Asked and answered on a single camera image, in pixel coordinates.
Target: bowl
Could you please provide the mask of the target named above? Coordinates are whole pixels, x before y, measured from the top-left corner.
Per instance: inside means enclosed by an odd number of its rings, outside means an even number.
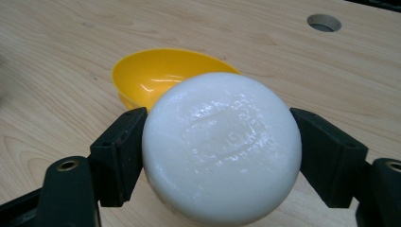
[[[230,64],[194,51],[150,49],[131,54],[113,68],[113,84],[128,109],[146,107],[148,112],[171,87],[200,74],[239,74]]]

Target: round white object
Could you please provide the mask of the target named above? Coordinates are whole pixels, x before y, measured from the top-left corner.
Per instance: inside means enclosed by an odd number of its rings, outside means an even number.
[[[301,136],[285,103],[263,84],[229,73],[167,91],[143,133],[148,179],[188,218],[239,226],[274,210],[301,165]]]

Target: wood grain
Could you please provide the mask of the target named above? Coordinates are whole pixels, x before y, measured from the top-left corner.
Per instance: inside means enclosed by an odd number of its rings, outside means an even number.
[[[325,33],[306,18],[336,17]],[[236,67],[288,106],[325,117],[378,157],[401,160],[401,14],[341,0],[0,1],[0,203],[42,185],[60,158],[86,156],[123,112],[111,83],[124,56],[199,51]],[[250,226],[356,226],[300,175],[288,198]],[[103,226],[195,226],[166,208],[145,173]]]

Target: table surface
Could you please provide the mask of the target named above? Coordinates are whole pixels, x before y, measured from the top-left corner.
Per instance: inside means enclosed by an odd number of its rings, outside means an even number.
[[[306,18],[336,17],[337,32]],[[130,53],[184,48],[224,60],[288,106],[320,114],[378,157],[401,160],[401,14],[341,0],[0,1],[0,203],[41,187],[53,162],[89,146],[126,107],[111,82]],[[356,226],[300,174],[250,226]],[[103,226],[195,226],[167,209],[143,172]]]

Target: wooden table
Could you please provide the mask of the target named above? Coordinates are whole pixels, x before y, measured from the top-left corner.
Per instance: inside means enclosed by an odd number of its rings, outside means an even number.
[[[315,13],[340,20],[313,29]],[[41,187],[53,162],[89,146],[126,111],[111,82],[132,52],[174,47],[229,62],[288,106],[320,114],[401,160],[401,14],[341,0],[0,2],[0,203]],[[356,226],[328,209],[300,174],[288,198],[250,226]],[[103,226],[194,226],[153,193],[145,173],[131,201],[101,208]]]

